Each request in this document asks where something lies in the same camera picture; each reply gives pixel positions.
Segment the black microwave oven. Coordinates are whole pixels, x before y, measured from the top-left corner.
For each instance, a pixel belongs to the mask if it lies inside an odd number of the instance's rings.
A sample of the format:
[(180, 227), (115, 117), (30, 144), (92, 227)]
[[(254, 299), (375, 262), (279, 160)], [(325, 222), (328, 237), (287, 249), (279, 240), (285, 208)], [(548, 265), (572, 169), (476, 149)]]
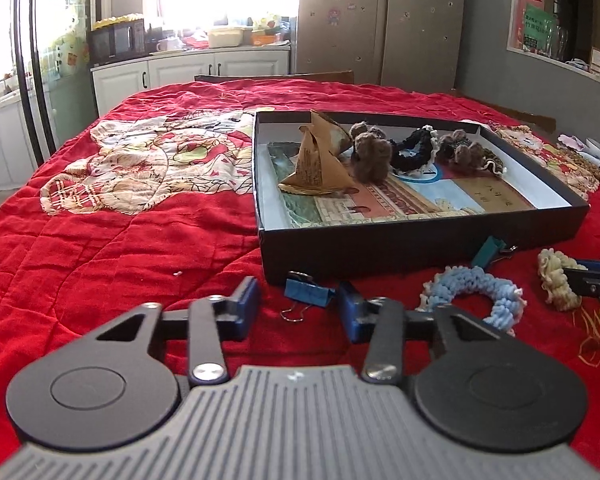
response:
[(127, 16), (122, 20), (98, 22), (88, 43), (93, 65), (140, 58), (146, 54), (144, 19)]

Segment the dark wooden headboard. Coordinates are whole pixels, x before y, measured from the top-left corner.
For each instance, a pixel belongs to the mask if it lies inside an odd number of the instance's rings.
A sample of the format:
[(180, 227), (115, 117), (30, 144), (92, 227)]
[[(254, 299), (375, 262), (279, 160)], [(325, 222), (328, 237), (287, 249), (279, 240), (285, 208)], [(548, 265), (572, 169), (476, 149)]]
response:
[(353, 70), (337, 70), (336, 72), (289, 74), (289, 75), (266, 75), (266, 76), (212, 76), (197, 75), (194, 81), (210, 82), (210, 84), (219, 84), (225, 81), (235, 80), (285, 80), (301, 79), (317, 82), (342, 82), (343, 84), (354, 84), (355, 76)]

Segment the black white-trim scrunchie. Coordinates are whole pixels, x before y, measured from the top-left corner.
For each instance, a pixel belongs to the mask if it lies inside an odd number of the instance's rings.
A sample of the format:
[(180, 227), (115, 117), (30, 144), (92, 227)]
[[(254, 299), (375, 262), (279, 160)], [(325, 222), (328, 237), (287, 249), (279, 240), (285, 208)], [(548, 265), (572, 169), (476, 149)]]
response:
[(407, 138), (390, 140), (390, 168), (398, 174), (412, 174), (428, 167), (436, 158), (438, 133), (430, 125), (414, 130)]

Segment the black shallow cardboard box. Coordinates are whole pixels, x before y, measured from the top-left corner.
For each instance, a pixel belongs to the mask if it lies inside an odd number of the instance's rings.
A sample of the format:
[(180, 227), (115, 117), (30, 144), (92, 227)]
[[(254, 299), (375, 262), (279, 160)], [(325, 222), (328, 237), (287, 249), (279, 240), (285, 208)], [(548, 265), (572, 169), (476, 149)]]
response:
[(253, 194), (264, 275), (270, 283), (290, 271), (314, 278), (358, 278), (368, 274), (446, 266), (470, 260), (489, 236), (517, 248), (547, 246), (574, 237), (586, 214), (585, 199), (494, 131), (476, 122), (396, 115), (336, 112), (347, 127), (356, 122), (379, 126), (400, 141), (430, 125), (439, 134), (462, 129), (470, 140), (494, 151), (504, 162), (508, 182), (534, 208), (499, 214), (473, 214), (393, 222), (296, 228), (278, 195), (279, 181), (294, 170), (307, 112), (260, 112), (253, 129)]

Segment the brown paper pyramid packet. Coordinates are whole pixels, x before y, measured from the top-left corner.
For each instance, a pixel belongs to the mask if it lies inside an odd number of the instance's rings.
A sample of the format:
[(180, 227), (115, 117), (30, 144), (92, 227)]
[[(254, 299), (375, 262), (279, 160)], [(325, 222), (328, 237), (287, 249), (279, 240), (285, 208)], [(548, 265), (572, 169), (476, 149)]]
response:
[(344, 192), (354, 180), (338, 157), (332, 154), (327, 134), (315, 133), (312, 125), (299, 127), (302, 133), (294, 172), (279, 182), (285, 193), (320, 196)]

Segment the silver double-door refrigerator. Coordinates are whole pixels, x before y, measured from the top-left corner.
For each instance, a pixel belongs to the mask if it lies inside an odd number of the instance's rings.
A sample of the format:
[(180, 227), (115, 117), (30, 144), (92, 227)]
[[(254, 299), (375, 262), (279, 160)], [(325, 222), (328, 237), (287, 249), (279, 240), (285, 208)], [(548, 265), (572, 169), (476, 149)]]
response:
[(465, 0), (299, 0), (294, 68), (350, 70), (358, 84), (448, 92)]

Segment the red quilted bedspread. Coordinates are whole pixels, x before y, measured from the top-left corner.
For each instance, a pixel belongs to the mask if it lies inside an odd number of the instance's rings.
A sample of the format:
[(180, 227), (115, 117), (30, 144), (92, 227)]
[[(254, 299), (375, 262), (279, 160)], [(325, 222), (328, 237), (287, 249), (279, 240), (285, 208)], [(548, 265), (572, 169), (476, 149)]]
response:
[[(111, 117), (136, 122), (260, 107), (509, 122), (460, 96), (305, 80), (170, 84), (131, 96)], [(203, 296), (228, 294), (245, 276), (263, 273), (247, 194), (180, 193), (128, 216), (78, 188), (70, 193), (77, 212), (46, 214), (41, 188), (63, 185), (65, 168), (85, 168), (97, 151), (90, 134), (80, 133), (0, 207), (0, 463), (19, 445), (5, 410), (6, 388), (18, 370), (143, 302), (181, 309)], [(600, 468), (600, 305), (585, 300), (579, 314), (552, 310), (531, 250), (495, 263), (492, 271), (524, 290), (527, 309), (517, 336), (585, 382), (590, 408), (573, 445)]]

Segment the blue binder clip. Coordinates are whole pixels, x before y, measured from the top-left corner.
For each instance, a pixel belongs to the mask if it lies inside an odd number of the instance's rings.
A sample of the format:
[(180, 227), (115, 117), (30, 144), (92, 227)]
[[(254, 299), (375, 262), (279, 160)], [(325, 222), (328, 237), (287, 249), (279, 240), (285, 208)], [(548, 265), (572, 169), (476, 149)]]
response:
[(336, 296), (336, 290), (322, 286), (311, 275), (299, 271), (288, 273), (284, 296), (291, 306), (280, 311), (280, 317), (288, 323), (302, 323), (306, 311), (311, 308), (326, 308)]

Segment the illustrated book in box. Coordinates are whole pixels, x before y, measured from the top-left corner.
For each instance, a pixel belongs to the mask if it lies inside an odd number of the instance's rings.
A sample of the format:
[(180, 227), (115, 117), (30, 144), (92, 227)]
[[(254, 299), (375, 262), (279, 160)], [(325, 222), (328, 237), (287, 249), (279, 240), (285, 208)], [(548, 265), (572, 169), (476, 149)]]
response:
[(532, 210), (508, 182), (487, 174), (461, 178), (436, 164), (413, 177), (389, 174), (379, 184), (357, 183), (343, 193), (278, 193), (290, 223), (306, 226), (426, 220)]

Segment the brown paper pyramid in box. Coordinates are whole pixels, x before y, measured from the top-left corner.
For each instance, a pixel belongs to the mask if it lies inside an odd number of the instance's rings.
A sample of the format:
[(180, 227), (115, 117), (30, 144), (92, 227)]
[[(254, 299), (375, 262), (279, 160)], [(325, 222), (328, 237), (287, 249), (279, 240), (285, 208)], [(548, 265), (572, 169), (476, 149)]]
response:
[(311, 125), (314, 136), (326, 141), (329, 151), (335, 156), (347, 151), (353, 144), (348, 130), (318, 110), (311, 112)]

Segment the dark brown lace scrunchie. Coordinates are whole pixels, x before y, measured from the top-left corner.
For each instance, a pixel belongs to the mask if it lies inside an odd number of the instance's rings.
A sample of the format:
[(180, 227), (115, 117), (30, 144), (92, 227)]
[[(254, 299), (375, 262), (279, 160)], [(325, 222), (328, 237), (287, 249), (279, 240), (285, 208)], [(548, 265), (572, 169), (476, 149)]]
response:
[(494, 151), (484, 148), (482, 152), (482, 162), (479, 167), (481, 171), (490, 172), (495, 177), (501, 178), (506, 174), (506, 166)]

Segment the beige ruffled scrunchie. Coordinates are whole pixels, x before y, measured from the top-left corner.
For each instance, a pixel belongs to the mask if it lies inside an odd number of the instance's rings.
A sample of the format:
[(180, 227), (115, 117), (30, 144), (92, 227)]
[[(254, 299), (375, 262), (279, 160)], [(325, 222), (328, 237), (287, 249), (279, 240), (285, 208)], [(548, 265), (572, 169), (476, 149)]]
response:
[(538, 274), (541, 287), (547, 293), (546, 302), (560, 312), (578, 308), (582, 302), (582, 298), (569, 286), (565, 270), (586, 270), (586, 266), (553, 248), (540, 251)]

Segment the light blue scrunchie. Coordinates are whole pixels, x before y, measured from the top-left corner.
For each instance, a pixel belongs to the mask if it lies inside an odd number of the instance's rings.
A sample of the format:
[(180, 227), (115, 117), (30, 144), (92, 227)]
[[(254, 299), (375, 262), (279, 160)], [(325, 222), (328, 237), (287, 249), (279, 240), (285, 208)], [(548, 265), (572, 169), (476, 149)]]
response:
[(524, 290), (507, 278), (497, 278), (480, 266), (447, 266), (443, 272), (422, 285), (419, 295), (420, 312), (432, 312), (437, 307), (452, 304), (456, 296), (480, 295), (492, 301), (486, 324), (514, 336), (514, 327), (524, 315), (527, 301)]

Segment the teal binder clip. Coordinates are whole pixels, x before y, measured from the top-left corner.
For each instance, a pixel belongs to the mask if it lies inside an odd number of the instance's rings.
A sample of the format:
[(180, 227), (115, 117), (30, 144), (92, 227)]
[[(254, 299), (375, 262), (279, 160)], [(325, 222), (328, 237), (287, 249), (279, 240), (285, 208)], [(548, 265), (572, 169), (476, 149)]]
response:
[(486, 270), (490, 264), (509, 258), (516, 250), (516, 245), (509, 245), (505, 240), (489, 236), (482, 244), (475, 257), (472, 258), (470, 265), (478, 266), (479, 268)]

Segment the white kitchen cabinet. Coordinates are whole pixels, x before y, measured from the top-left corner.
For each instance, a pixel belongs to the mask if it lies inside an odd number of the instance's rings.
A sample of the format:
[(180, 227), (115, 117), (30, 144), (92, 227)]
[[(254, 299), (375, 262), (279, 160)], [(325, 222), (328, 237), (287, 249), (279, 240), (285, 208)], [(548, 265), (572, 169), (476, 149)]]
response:
[(92, 69), (99, 116), (128, 96), (165, 84), (193, 81), (196, 76), (252, 77), (287, 75), (288, 42), (267, 47), (169, 51)]

